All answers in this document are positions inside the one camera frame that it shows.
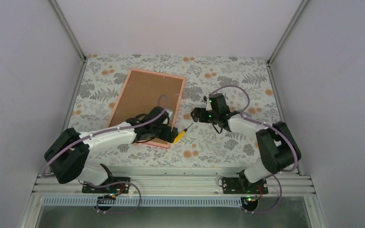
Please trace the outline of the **yellow handled screwdriver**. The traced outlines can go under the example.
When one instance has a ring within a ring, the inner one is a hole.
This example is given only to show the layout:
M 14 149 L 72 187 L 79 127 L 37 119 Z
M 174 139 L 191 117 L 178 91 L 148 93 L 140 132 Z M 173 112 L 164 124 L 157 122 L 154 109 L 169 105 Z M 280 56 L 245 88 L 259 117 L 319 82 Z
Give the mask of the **yellow handled screwdriver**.
M 183 136 L 186 134 L 186 132 L 188 131 L 188 129 L 193 125 L 194 123 L 191 123 L 188 127 L 184 128 L 178 135 L 177 137 L 174 139 L 174 144 L 176 144 L 179 140 L 181 140 L 183 138 Z

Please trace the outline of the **pink picture frame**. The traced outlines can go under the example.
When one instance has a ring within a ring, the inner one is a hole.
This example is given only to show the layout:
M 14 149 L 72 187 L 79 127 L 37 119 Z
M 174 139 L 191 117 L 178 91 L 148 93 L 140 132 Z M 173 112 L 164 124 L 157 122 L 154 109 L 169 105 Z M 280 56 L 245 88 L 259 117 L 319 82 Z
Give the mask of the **pink picture frame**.
M 157 106 L 173 112 L 169 126 L 175 127 L 186 79 L 183 76 L 132 68 L 119 93 L 108 123 L 113 127 Z

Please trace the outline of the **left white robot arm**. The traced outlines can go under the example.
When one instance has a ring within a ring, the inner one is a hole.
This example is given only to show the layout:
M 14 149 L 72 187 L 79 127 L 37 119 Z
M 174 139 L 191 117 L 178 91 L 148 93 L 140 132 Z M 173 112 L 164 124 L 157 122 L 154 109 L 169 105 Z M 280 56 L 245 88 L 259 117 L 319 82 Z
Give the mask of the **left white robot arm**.
M 47 164 L 42 174 L 48 177 L 46 170 L 50 169 L 50 176 L 60 184 L 79 180 L 101 192 L 108 192 L 115 180 L 111 171 L 103 163 L 88 161 L 88 156 L 114 146 L 154 139 L 172 143 L 178 135 L 178 129 L 169 125 L 172 118 L 172 110 L 157 106 L 148 114 L 137 115 L 99 131 L 79 133 L 74 128 L 68 128 L 45 152 Z

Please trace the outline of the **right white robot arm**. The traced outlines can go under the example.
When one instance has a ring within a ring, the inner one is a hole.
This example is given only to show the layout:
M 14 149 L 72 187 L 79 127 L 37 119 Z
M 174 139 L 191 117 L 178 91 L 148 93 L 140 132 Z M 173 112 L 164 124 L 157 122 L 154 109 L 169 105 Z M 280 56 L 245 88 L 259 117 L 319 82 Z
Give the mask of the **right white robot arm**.
M 280 121 L 269 125 L 249 119 L 239 111 L 231 111 L 222 94 L 209 96 L 207 105 L 206 108 L 196 107 L 192 110 L 194 122 L 212 124 L 241 135 L 250 135 L 251 128 L 259 127 L 255 136 L 260 161 L 239 172 L 237 184 L 243 193 L 251 193 L 266 178 L 298 164 L 301 152 L 286 123 Z

